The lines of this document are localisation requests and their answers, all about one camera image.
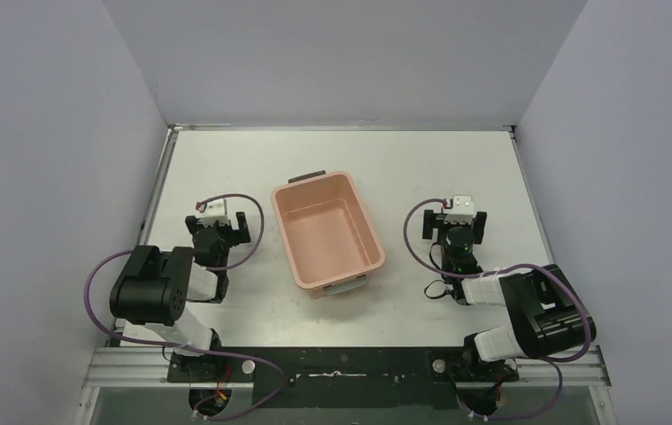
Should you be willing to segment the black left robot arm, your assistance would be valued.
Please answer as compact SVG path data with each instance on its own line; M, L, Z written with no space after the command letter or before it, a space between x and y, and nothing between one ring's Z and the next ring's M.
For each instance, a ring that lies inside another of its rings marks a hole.
M251 242L244 212L231 224L225 212L190 215L185 225L191 246L162 251L138 245L131 252L110 295L111 313L145 326L161 341L176 346L170 372L184 382L216 381L231 371L231 362L212 349L218 333L203 325L189 302L219 304L227 295L228 258L232 248Z

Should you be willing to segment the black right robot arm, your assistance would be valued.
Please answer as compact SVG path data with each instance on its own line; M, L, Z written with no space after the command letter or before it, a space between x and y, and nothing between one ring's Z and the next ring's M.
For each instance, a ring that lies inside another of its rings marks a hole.
M452 371L470 382L515 379L513 359L551 359L594 339L597 330L559 266L521 273L484 274L473 249L483 240L487 215L452 222L443 212L426 210L422 238L440 250L430 264L441 272L442 297L460 305L506 309L509 324L465 337Z

